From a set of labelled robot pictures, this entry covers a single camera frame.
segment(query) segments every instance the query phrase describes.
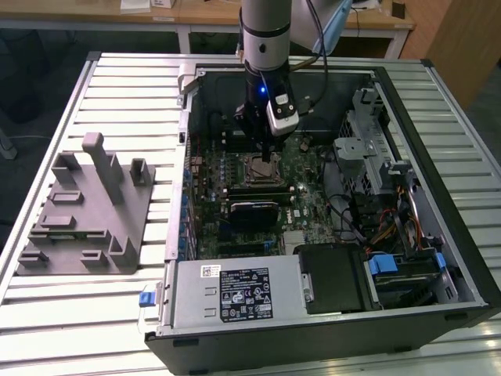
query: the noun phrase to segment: power supply label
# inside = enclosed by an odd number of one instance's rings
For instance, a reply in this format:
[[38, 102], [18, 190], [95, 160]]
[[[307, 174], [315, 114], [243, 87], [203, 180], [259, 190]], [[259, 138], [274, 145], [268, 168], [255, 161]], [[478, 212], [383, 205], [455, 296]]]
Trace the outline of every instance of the power supply label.
[[268, 268], [221, 270], [219, 286], [223, 323], [273, 318]]

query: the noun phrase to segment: blue plastic tab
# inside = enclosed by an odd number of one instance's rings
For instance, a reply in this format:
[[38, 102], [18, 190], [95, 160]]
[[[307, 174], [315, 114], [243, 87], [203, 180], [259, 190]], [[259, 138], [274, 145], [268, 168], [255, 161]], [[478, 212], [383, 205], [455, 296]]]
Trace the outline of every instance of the blue plastic tab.
[[186, 248], [186, 239], [184, 237], [179, 238], [178, 249], [184, 251]]
[[440, 270], [443, 272], [447, 264], [445, 263], [445, 258], [442, 253], [435, 253], [435, 258], [437, 259], [437, 264]]
[[154, 307], [155, 306], [155, 291], [142, 292], [139, 294], [139, 307]]
[[369, 268], [374, 276], [380, 273], [398, 272], [397, 263], [392, 255], [375, 255], [369, 260]]
[[375, 276], [376, 274], [379, 273], [379, 269], [377, 268], [376, 260], [374, 258], [369, 260], [369, 269], [370, 273]]

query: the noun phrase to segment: motherboard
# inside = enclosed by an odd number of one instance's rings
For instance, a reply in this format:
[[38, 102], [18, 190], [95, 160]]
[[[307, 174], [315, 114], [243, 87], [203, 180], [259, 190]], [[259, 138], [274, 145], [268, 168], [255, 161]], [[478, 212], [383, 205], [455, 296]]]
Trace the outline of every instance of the motherboard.
[[236, 152], [238, 146], [225, 140], [195, 140], [197, 259], [285, 255], [299, 244], [334, 241], [319, 181], [321, 146], [310, 141], [291, 136], [267, 162], [258, 152]]

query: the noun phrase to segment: slotted metal surface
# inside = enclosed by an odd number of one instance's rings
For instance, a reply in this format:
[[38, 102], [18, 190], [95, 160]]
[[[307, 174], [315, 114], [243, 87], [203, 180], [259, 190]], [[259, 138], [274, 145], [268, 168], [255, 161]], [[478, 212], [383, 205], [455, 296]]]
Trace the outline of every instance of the slotted metal surface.
[[[183, 62], [235, 63], [231, 56], [167, 56], [103, 54], [86, 65], [66, 117], [59, 125], [61, 142], [55, 150], [79, 151], [86, 132], [102, 132], [105, 148], [117, 151], [128, 164], [144, 157], [157, 167], [155, 186], [143, 238], [141, 269], [131, 276], [12, 277], [17, 254], [40, 213], [43, 197], [54, 181], [51, 172], [37, 177], [24, 214], [9, 239], [0, 296], [0, 369], [6, 375], [168, 374], [143, 343], [138, 326], [138, 293], [163, 275], [164, 242], [172, 195], [171, 170], [181, 109], [176, 99], [177, 75]], [[385, 66], [428, 148], [438, 171], [492, 274], [501, 283], [501, 179], [492, 156], [478, 135], [444, 97], [434, 72], [420, 62], [332, 60], [335, 65]], [[405, 156], [391, 125], [395, 142]], [[81, 163], [86, 154], [77, 153]], [[146, 325], [155, 326], [155, 309], [145, 312]], [[233, 374], [499, 374], [501, 316], [473, 328], [448, 333], [414, 352], [313, 362]]]

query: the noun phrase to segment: wooden desk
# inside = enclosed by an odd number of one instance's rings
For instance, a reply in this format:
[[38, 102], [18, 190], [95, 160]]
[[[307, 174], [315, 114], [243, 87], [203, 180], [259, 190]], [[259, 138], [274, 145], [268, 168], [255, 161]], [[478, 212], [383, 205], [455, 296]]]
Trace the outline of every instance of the wooden desk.
[[[185, 25], [183, 33], [238, 33], [239, 9], [240, 0], [182, 0], [178, 16]], [[342, 36], [391, 39], [385, 57], [398, 59], [414, 26], [408, 16], [404, 20], [392, 17], [391, 0], [383, 0], [382, 9], [359, 11], [358, 22], [356, 13], [351, 13]]]
[[[174, 31], [181, 53], [190, 53], [192, 32], [238, 33], [238, 0], [177, 0], [174, 8], [152, 7], [150, 13], [120, 14], [121, 0], [0, 0], [0, 27], [93, 30], [93, 31]], [[410, 18], [390, 14], [391, 0], [383, 10], [352, 13], [343, 32], [345, 37], [391, 39], [387, 58], [398, 58], [414, 28]]]
[[172, 9], [151, 8], [149, 13], [120, 14], [121, 0], [0, 0], [0, 19], [154, 23], [156, 17], [178, 21], [181, 0]]

